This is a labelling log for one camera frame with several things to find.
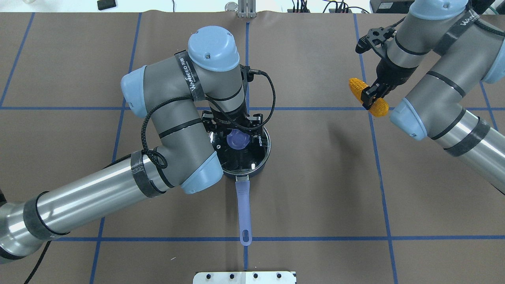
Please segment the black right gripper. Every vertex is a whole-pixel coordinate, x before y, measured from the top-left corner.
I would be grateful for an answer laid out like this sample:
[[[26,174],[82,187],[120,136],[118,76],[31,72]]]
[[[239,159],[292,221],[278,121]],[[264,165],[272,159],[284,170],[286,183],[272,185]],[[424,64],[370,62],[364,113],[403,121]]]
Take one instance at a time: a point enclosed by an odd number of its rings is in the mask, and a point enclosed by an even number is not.
[[[376,67],[377,79],[372,86],[362,90],[362,105],[366,110],[379,99],[383,99],[397,86],[403,85],[418,67],[405,68],[395,65],[389,59],[381,59]]]

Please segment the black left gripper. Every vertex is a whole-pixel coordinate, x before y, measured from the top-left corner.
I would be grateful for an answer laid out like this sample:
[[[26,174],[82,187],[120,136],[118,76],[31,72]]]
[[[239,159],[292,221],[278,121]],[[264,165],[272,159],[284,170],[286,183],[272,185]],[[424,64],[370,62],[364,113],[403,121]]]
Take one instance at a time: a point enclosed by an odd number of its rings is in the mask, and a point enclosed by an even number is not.
[[[243,128],[254,128],[253,131],[242,131],[249,135],[258,135],[259,126],[264,125],[263,115],[255,114],[253,116],[249,115],[247,106],[240,106],[231,112],[221,112],[217,109],[211,108],[209,111],[203,111],[201,119],[205,130],[208,133],[216,133],[228,135],[231,133],[232,129],[238,129],[236,125],[240,125]]]

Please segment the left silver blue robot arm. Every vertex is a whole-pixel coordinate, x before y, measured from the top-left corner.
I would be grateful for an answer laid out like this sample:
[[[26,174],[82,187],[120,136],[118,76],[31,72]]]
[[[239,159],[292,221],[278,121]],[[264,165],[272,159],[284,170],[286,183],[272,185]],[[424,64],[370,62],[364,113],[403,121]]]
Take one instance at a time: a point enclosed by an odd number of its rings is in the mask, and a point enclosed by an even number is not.
[[[266,122],[247,112],[251,78],[239,61],[232,33],[205,26],[191,35],[187,50],[125,75],[125,101],[144,119],[142,149],[29,201],[2,196],[1,263],[173,187],[193,194],[217,183],[223,170],[209,132],[231,128],[256,136]]]

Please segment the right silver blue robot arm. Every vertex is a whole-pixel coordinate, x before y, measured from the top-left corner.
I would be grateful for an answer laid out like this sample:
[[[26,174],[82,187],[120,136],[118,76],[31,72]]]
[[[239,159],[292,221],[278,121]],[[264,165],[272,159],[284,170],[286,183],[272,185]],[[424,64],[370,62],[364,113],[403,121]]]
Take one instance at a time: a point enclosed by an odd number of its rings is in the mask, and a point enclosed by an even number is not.
[[[404,133],[429,137],[443,150],[504,193],[504,136],[460,105],[480,82],[504,77],[504,32],[481,20],[470,0],[415,0],[402,20],[373,28],[357,41],[358,54],[380,57],[369,86],[350,79],[349,87],[375,117],[387,114],[384,97],[404,84],[422,60],[440,59],[390,115]]]

